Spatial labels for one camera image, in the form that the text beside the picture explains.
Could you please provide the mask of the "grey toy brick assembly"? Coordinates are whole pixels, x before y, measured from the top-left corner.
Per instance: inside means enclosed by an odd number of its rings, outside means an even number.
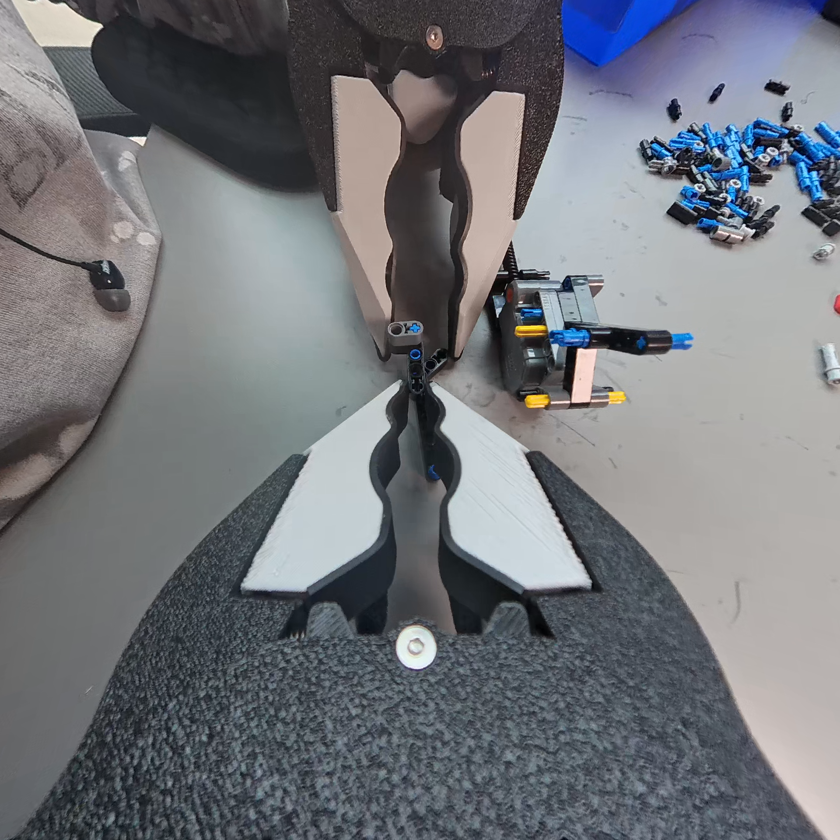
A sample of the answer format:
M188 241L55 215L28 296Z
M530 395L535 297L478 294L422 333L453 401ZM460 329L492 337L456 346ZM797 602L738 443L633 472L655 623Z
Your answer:
M507 247L486 302L500 336L505 389L531 410L561 411L622 404L626 394L595 383L597 354L636 357L690 350L690 332L611 325L599 319L601 275L553 278L520 267Z

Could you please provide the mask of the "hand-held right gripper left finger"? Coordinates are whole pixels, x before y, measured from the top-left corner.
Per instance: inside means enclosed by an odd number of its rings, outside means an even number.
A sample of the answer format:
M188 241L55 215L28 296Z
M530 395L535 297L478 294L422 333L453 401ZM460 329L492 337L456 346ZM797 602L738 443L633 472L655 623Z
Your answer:
M315 595L374 546L385 504L374 488L371 460L392 430L386 409L402 386L392 383L304 453L245 573L243 594Z

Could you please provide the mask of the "pile of blue black pins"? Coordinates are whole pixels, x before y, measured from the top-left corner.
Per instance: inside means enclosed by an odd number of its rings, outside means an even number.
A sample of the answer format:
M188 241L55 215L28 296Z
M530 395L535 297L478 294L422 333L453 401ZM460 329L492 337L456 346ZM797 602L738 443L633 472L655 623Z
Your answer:
M710 242L735 246L765 238L781 205L763 189L785 172L805 199L800 215L829 244L838 242L839 134L827 121L811 130L763 118L722 129L693 122L668 140L640 140L638 152L650 174L679 181L665 216Z

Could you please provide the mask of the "black mesh chair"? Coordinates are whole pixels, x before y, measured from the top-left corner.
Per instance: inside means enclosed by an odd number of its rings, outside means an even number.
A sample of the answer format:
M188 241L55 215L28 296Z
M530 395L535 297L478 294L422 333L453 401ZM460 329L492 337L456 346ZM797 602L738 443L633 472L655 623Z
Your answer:
M46 46L44 51L84 130L124 137L140 137L149 132L150 122L122 105L106 89L93 66L89 46Z

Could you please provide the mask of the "person's left forearm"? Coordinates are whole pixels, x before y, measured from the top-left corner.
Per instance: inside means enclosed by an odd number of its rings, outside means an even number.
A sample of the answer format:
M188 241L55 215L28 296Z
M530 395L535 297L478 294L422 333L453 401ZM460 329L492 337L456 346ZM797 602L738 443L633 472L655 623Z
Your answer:
M102 24L128 17L149 29L169 28L241 56L287 51L285 1L97 1L90 14Z

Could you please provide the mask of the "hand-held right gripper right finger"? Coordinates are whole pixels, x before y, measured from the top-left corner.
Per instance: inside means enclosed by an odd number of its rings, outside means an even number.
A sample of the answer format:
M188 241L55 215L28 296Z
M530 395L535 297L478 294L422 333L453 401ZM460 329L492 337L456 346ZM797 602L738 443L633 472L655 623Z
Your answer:
M455 550L518 595L589 591L592 578L532 470L529 450L431 385L441 442L454 457L445 525Z

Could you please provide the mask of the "person's grey printed sweater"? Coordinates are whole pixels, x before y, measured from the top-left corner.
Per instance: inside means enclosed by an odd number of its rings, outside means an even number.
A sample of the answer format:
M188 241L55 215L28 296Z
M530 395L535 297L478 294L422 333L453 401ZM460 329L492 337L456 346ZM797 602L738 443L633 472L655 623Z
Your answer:
M12 2L1 3L1 223L50 254L109 259L131 305L103 310L88 274L1 244L1 526L84 444L128 362L161 232L140 146L82 129Z

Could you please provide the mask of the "blue plastic bin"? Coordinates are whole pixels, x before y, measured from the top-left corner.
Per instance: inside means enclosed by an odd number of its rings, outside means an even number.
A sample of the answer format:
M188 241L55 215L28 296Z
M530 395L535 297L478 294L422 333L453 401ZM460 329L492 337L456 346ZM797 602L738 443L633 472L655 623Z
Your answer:
M562 1L565 46L602 67L694 1Z

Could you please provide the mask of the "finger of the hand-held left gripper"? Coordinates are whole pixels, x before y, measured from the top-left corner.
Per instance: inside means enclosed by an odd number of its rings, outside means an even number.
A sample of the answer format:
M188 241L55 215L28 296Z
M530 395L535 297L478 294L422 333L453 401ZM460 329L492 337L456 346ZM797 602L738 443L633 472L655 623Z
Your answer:
M457 201L454 262L458 270L450 299L449 351L463 354L516 230L522 126L526 97L493 91L461 120L456 132Z
M385 337L393 303L386 283L392 236L385 194L403 157L403 121L368 78L331 78L336 209L333 225L355 295L376 351L390 356Z

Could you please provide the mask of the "person's black pants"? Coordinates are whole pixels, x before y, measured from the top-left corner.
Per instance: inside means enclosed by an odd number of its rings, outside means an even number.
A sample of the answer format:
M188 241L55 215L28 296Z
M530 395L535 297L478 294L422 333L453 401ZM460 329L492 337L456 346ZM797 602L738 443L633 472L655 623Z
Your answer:
M318 185L284 55L240 56L118 17L91 57L122 105L230 171L279 190Z

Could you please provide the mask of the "black toy brick beam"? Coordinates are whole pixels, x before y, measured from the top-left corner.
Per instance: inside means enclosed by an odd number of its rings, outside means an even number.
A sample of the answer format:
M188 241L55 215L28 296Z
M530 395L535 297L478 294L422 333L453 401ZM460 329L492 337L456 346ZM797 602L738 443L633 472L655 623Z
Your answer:
M420 347L409 350L406 361L408 390L416 409L419 441L423 458L423 469L427 480L439 481L438 422L442 407L432 389L434 376L449 360L446 348L439 348L426 355Z

